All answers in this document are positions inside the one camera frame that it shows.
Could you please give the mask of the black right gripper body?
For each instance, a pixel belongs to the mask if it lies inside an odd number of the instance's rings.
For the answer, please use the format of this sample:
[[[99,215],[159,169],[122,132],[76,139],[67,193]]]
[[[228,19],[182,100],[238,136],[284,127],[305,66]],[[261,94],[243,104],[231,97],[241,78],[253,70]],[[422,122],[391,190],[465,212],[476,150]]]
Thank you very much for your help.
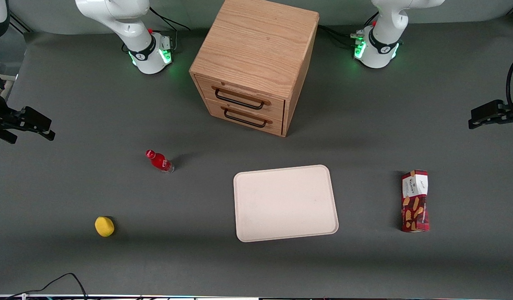
[[[15,144],[18,137],[12,134],[8,129],[18,129],[19,119],[21,118],[22,111],[13,110],[8,107],[5,99],[0,96],[0,139],[9,143]]]

